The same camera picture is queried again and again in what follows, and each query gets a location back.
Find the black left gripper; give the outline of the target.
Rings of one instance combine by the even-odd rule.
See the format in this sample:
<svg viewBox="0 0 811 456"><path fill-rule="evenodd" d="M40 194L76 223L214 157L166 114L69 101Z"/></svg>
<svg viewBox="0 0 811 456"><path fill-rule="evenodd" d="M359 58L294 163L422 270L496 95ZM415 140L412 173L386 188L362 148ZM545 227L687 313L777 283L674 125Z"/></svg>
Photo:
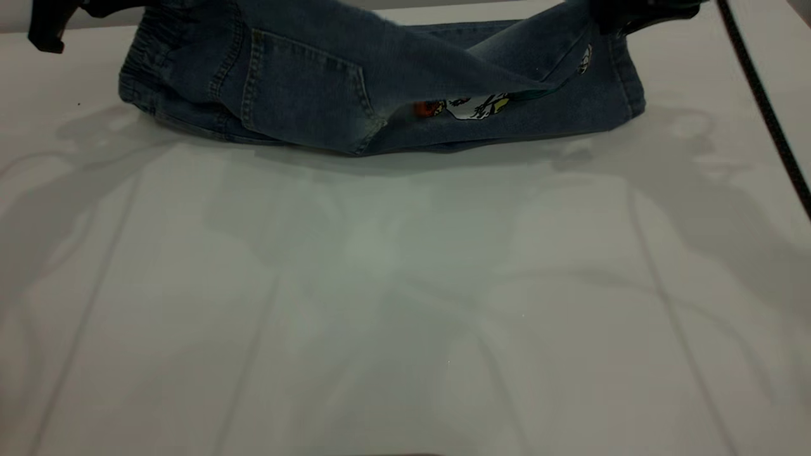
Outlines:
<svg viewBox="0 0 811 456"><path fill-rule="evenodd" d="M43 53L63 54L63 34L67 24L79 9L93 18L107 18L120 11L147 8L145 0L90 0L90 1L32 1L28 39Z"/></svg>

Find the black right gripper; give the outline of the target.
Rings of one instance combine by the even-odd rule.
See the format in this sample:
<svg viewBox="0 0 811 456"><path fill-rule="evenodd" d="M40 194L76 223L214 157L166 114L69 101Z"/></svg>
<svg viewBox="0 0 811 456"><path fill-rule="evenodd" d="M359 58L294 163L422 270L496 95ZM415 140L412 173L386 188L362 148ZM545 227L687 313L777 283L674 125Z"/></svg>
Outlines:
<svg viewBox="0 0 811 456"><path fill-rule="evenodd" d="M689 20L705 1L590 1L600 34L640 31L656 24Z"/></svg>

